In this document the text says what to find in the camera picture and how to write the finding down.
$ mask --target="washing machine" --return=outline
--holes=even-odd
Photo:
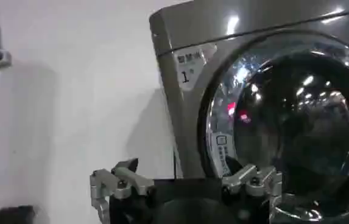
[[[281,215],[347,222],[349,0],[195,0],[150,29],[184,178],[272,165]]]

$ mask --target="washing machine door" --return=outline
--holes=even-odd
[[[349,220],[349,46],[280,33],[237,51],[211,84],[200,137],[217,176],[239,166],[283,173],[276,222]]]

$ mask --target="label sticker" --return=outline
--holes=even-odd
[[[204,65],[215,52],[215,44],[202,44],[180,49],[173,53],[177,67],[178,84],[182,90],[193,89]]]
[[[236,159],[236,152],[233,146],[233,137],[221,132],[210,134],[211,158],[213,160],[217,174],[220,177],[230,175],[230,170],[225,161],[229,156]]]

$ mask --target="front-loading washing machine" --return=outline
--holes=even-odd
[[[195,0],[150,28],[183,177],[273,165],[280,214],[349,218],[349,0]]]

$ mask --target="white wall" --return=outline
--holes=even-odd
[[[88,176],[139,157],[172,177],[151,13],[181,0],[0,0],[13,67],[0,72],[0,207],[38,223],[99,223]]]

